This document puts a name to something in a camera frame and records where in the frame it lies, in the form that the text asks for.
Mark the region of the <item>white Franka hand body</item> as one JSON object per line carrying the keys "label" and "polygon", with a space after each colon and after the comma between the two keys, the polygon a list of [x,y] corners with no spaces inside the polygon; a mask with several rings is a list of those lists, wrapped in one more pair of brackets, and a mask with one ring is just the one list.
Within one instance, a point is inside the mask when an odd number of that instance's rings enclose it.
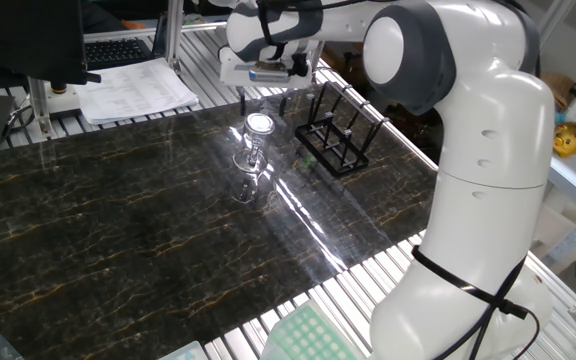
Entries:
{"label": "white Franka hand body", "polygon": [[307,88],[312,83],[312,62],[307,54],[291,59],[245,62],[228,46],[218,52],[220,81],[239,87]]}

